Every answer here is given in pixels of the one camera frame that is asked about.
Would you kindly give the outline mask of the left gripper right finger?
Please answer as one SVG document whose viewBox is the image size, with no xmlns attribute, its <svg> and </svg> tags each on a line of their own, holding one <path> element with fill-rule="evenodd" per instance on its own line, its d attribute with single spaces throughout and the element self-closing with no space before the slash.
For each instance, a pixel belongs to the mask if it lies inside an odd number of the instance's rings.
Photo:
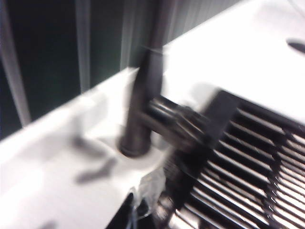
<svg viewBox="0 0 305 229">
<path fill-rule="evenodd" d="M 155 225 L 153 222 L 153 217 L 151 216 L 149 206 L 147 202 L 141 202 L 137 208 L 138 220 L 137 228 L 138 229 L 154 229 Z"/>
</svg>

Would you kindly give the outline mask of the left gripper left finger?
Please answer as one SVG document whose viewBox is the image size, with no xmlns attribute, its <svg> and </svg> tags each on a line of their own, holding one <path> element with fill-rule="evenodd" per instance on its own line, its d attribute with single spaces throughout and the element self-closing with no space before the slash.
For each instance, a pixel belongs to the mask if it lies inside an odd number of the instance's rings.
<svg viewBox="0 0 305 229">
<path fill-rule="evenodd" d="M 129 193 L 124 203 L 122 204 L 121 213 L 121 229 L 136 229 L 138 228 L 137 223 L 137 212 L 134 203 L 134 194 Z"/>
</svg>

